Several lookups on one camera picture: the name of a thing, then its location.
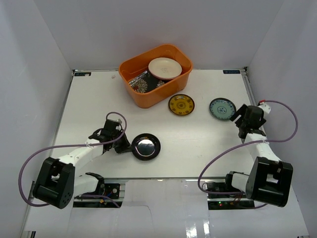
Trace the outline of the blue patterned round plate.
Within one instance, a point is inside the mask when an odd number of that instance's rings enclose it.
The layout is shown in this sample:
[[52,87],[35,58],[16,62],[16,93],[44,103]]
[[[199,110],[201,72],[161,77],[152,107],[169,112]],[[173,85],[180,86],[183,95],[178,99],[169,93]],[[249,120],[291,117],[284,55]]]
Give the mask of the blue patterned round plate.
[[236,113],[236,106],[226,98],[215,98],[209,104],[209,111],[218,120],[227,121]]

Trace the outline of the black round plate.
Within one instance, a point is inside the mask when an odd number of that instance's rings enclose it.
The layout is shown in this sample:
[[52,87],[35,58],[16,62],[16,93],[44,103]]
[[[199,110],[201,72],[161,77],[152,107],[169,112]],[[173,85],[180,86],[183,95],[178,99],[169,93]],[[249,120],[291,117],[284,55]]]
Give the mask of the black round plate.
[[142,133],[136,136],[131,147],[132,154],[140,161],[150,161],[156,158],[161,150],[160,140],[150,133]]

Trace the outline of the black square floral plate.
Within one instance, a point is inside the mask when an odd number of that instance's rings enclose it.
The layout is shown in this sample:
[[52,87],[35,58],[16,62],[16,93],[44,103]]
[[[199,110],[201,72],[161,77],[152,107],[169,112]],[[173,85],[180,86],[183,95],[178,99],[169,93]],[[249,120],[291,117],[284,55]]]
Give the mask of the black square floral plate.
[[138,93],[151,92],[166,83],[167,80],[156,78],[148,70],[145,70],[128,82],[131,88]]

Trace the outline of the yellow patterned round plate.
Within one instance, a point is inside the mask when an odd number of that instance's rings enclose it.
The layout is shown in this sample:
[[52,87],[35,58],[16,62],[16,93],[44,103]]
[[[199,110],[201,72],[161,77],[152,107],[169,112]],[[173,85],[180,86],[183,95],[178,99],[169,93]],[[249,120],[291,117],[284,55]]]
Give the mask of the yellow patterned round plate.
[[174,115],[184,117],[194,111],[195,102],[186,94],[176,94],[169,99],[168,108]]

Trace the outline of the cream round plate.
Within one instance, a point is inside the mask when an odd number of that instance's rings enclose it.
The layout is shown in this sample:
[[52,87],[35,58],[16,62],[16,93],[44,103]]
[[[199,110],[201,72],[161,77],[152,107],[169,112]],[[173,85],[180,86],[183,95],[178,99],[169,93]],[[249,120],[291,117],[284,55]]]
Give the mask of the cream round plate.
[[150,61],[148,70],[156,76],[172,78],[181,74],[181,65],[170,58],[156,58]]

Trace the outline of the pink round plate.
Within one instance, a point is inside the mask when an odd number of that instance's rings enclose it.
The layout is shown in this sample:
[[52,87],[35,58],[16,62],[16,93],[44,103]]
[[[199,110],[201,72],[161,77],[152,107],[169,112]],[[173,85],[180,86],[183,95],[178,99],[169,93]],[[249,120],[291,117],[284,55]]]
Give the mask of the pink round plate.
[[149,71],[148,73],[149,73],[150,76],[152,76],[152,77],[154,77],[154,78],[157,78],[157,79],[159,79],[159,80],[162,80],[162,81],[171,81],[171,80],[174,80],[174,79],[176,79],[177,77],[180,76],[180,74],[179,74],[179,75],[177,75],[176,77],[164,78],[164,77],[156,76],[156,75],[154,75],[153,73],[151,73],[150,71]]

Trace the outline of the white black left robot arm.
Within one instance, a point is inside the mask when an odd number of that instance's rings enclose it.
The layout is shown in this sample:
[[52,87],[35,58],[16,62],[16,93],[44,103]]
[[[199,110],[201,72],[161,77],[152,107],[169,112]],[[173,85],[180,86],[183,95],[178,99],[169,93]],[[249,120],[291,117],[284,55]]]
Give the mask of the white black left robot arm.
[[82,146],[59,158],[46,158],[41,166],[33,196],[56,208],[65,208],[71,199],[82,194],[99,198],[104,194],[104,178],[93,172],[76,173],[95,158],[114,149],[120,154],[130,149],[120,119],[106,119],[102,128],[94,131]]

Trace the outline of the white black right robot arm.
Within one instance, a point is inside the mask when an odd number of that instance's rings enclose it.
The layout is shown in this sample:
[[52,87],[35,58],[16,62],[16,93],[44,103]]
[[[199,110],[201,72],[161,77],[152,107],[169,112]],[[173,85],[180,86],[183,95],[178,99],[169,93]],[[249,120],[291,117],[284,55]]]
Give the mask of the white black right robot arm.
[[262,100],[257,106],[243,105],[230,118],[239,129],[242,144],[250,147],[254,164],[249,174],[230,171],[223,190],[231,198],[243,192],[250,200],[284,207],[288,201],[293,166],[274,154],[270,141],[261,130],[270,111],[268,101]]

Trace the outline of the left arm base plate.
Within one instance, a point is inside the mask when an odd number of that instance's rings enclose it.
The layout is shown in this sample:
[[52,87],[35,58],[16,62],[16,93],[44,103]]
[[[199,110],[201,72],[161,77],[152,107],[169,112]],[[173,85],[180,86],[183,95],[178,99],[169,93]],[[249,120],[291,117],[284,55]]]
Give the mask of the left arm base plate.
[[94,192],[86,192],[75,197],[74,208],[120,208],[123,196],[119,183],[104,183]]

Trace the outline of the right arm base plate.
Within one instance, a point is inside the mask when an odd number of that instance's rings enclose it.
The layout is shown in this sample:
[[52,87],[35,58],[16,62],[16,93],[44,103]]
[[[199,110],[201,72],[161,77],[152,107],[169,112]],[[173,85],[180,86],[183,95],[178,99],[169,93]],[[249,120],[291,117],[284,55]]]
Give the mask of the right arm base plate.
[[[206,181],[202,184],[202,188],[213,192],[229,192],[225,182]],[[254,209],[255,203],[248,200],[245,195],[228,195],[228,194],[208,194],[208,209],[215,210],[245,210]]]

